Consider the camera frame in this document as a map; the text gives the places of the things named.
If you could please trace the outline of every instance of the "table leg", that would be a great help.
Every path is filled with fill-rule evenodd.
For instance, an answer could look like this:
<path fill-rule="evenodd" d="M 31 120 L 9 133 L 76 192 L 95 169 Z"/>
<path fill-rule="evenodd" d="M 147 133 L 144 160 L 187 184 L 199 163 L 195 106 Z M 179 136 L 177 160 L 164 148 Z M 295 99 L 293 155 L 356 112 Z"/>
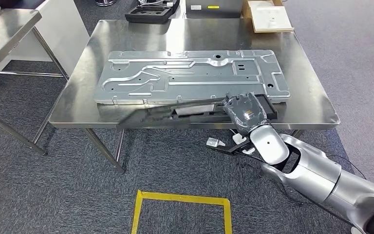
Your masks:
<path fill-rule="evenodd" d="M 46 43 L 45 39 L 42 37 L 41 33 L 38 32 L 38 29 L 36 27 L 32 28 L 32 32 L 34 33 L 35 37 L 38 39 L 39 43 L 41 43 L 41 45 L 44 48 L 45 52 L 51 58 L 52 62 L 55 63 L 56 67 L 59 69 L 59 71 L 61 72 L 61 74 L 68 81 L 69 75 L 64 70 L 64 68 L 62 67 L 61 63 L 59 63 L 58 59 L 55 57 L 54 53 L 52 52 L 52 50 L 49 47 L 49 45 Z"/>
<path fill-rule="evenodd" d="M 124 139 L 124 129 L 121 130 L 120 139 L 118 139 L 117 150 L 116 150 L 116 154 L 115 154 L 115 158 L 116 158 L 117 162 L 120 160 L 121 146 L 122 146 L 123 139 Z"/>
<path fill-rule="evenodd" d="M 118 160 L 115 160 L 115 158 L 111 155 L 110 151 L 107 149 L 107 147 L 105 147 L 105 145 L 98 138 L 95 132 L 90 128 L 84 129 L 84 132 L 87 134 L 89 139 L 94 143 L 94 145 L 101 151 L 101 153 L 108 159 L 108 161 L 110 161 L 114 165 L 118 172 L 124 173 L 125 170 L 118 163 Z"/>
<path fill-rule="evenodd" d="M 292 133 L 292 137 L 299 138 L 303 134 L 304 130 L 294 130 Z"/>
<path fill-rule="evenodd" d="M 45 151 L 38 147 L 36 144 L 32 143 L 30 140 L 28 140 L 26 137 L 22 136 L 20 133 L 15 131 L 13 128 L 8 126 L 6 123 L 4 123 L 2 120 L 0 120 L 0 127 L 5 130 L 7 133 L 11 134 L 13 137 L 27 145 L 29 148 L 35 150 L 40 155 L 44 155 Z"/>
<path fill-rule="evenodd" d="M 61 63 L 58 61 L 58 59 L 55 57 L 54 53 L 52 52 L 52 50 L 49 47 L 49 45 L 46 43 L 45 39 L 42 37 L 41 33 L 39 33 L 39 31 L 38 31 L 38 29 L 36 27 L 32 28 L 32 32 L 34 33 L 35 37 L 38 39 L 39 43 L 44 48 L 45 52 L 51 58 L 52 62 L 55 63 L 56 67 L 61 72 L 62 76 L 68 81 L 68 79 L 69 79 L 68 74 L 66 73 L 66 71 L 64 70 L 64 68 L 62 67 Z M 42 133 L 43 133 L 46 125 L 48 124 L 48 119 L 51 116 L 52 111 L 54 110 L 54 107 L 55 106 L 53 105 L 52 108 L 51 108 L 51 110 L 49 111 L 49 113 L 45 117 L 44 121 L 41 123 L 41 125 L 40 125 L 40 127 L 38 129 L 38 132 L 37 132 L 37 134 L 34 137 L 34 143 L 37 143 L 39 141 L 39 138 L 41 137 L 41 135 L 42 135 Z"/>

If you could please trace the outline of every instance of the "table top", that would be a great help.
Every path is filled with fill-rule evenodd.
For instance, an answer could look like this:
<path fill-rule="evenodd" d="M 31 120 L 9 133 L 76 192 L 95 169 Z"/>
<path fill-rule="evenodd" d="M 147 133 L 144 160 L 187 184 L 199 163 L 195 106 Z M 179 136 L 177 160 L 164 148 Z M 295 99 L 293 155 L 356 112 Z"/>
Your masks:
<path fill-rule="evenodd" d="M 0 11 L 0 62 L 41 18 L 37 10 L 3 9 Z"/>
<path fill-rule="evenodd" d="M 171 19 L 166 24 L 101 20 L 49 122 L 58 128 L 115 128 L 134 105 L 101 105 L 93 95 L 111 51 L 273 50 L 291 98 L 275 105 L 277 129 L 330 129 L 339 123 L 315 71 L 293 32 L 253 33 L 248 19 Z M 231 123 L 194 123 L 182 128 L 232 128 Z"/>

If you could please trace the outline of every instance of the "yellow tape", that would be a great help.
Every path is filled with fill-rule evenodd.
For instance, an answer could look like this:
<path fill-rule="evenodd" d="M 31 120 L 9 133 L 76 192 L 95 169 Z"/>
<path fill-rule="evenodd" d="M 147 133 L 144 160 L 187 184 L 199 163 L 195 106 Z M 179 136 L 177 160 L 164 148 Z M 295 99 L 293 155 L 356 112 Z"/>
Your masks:
<path fill-rule="evenodd" d="M 140 190 L 137 191 L 137 198 L 135 199 L 135 208 L 134 208 L 134 219 L 132 220 L 132 234 L 137 233 L 138 221 L 140 219 L 141 205 L 143 205 L 143 194 Z"/>
<path fill-rule="evenodd" d="M 230 201 L 227 198 L 208 197 L 208 196 L 190 196 L 178 194 L 161 194 L 137 191 L 137 198 L 135 199 L 134 218 L 132 221 L 131 234 L 137 233 L 138 221 L 141 214 L 141 206 L 143 199 L 163 200 L 163 201 L 181 201 L 190 203 L 202 203 L 210 205 L 221 205 L 224 208 L 224 232 L 231 234 L 231 210 Z"/>

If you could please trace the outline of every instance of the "black case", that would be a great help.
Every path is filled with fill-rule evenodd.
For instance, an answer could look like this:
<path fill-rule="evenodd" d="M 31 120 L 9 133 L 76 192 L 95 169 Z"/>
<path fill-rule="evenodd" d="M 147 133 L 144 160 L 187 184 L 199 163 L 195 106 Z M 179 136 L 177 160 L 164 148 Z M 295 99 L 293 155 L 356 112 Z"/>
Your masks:
<path fill-rule="evenodd" d="M 168 2 L 173 2 L 173 6 L 167 7 Z M 157 4 L 137 6 L 125 14 L 125 19 L 135 23 L 166 23 L 179 5 L 180 0 L 165 0 Z"/>

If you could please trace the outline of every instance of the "black cable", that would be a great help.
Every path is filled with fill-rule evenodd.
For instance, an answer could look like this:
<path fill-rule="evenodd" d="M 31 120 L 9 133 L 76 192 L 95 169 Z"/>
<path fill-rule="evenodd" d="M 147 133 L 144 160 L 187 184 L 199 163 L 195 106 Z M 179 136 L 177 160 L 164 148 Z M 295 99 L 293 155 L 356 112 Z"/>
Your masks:
<path fill-rule="evenodd" d="M 332 211 L 330 211 L 330 210 L 327 209 L 326 207 L 324 207 L 324 206 L 320 205 L 319 203 L 313 201 L 312 199 L 308 198 L 307 196 L 305 196 L 305 195 L 302 194 L 301 192 L 299 192 L 299 191 L 297 191 L 297 192 L 298 192 L 300 195 L 302 195 L 303 197 L 305 197 L 306 199 L 308 199 L 308 200 L 309 200 L 310 202 L 312 202 L 313 204 L 319 206 L 319 207 L 322 208 L 324 211 L 326 211 L 326 212 L 328 212 L 329 214 L 331 214 L 333 217 L 339 219 L 340 221 L 342 221 L 342 222 L 344 222 L 344 223 L 346 223 L 346 224 L 348 224 L 348 225 L 352 225 L 352 226 L 353 226 L 353 224 L 352 224 L 350 221 L 348 221 L 348 220 L 342 218 L 341 216 L 339 216 L 339 215 L 333 213 Z"/>
<path fill-rule="evenodd" d="M 287 198 L 289 198 L 290 200 L 292 200 L 293 202 L 295 202 L 298 206 L 303 206 L 303 205 L 312 205 L 312 204 L 307 204 L 306 202 L 303 202 L 303 201 L 300 201 L 292 196 L 290 196 L 290 194 L 286 191 L 286 188 L 285 186 L 280 183 L 281 187 L 283 188 L 283 191 L 279 188 L 279 191 L 284 195 L 286 196 Z"/>
<path fill-rule="evenodd" d="M 329 155 L 328 157 L 331 157 L 331 156 L 336 156 L 336 157 L 339 157 L 339 158 L 341 158 L 341 159 L 343 159 L 343 160 L 345 160 L 345 161 L 347 161 L 347 162 L 349 162 L 353 167 L 355 167 L 356 168 L 356 170 L 363 176 L 363 178 L 365 179 L 365 180 L 368 180 L 367 178 L 366 178 L 366 176 L 351 162 L 351 161 L 349 161 L 347 158 L 344 158 L 344 157 L 342 157 L 342 156 L 339 156 L 339 155 Z"/>

